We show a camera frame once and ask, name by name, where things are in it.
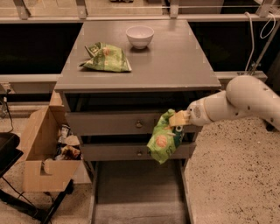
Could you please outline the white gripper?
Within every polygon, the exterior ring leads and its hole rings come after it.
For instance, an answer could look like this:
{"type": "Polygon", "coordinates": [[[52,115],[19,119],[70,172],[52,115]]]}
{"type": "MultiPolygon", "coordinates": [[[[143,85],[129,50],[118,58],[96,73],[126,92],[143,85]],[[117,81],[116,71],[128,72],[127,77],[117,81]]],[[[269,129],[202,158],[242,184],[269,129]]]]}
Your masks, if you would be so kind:
{"type": "Polygon", "coordinates": [[[169,118],[169,124],[175,127],[189,125],[190,123],[196,126],[204,126],[211,123],[212,121],[207,115],[204,101],[204,98],[193,101],[187,110],[176,112],[169,118]]]}

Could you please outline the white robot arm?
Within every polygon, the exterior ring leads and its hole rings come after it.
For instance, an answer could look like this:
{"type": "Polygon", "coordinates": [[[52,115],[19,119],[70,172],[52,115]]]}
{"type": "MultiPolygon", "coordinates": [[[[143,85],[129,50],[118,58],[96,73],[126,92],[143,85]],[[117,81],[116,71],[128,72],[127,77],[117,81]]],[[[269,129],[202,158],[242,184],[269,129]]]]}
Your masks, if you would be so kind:
{"type": "Polygon", "coordinates": [[[280,97],[262,80],[242,75],[233,78],[225,90],[193,101],[187,110],[169,118],[174,126],[204,126],[223,120],[257,116],[280,130],[280,97]]]}

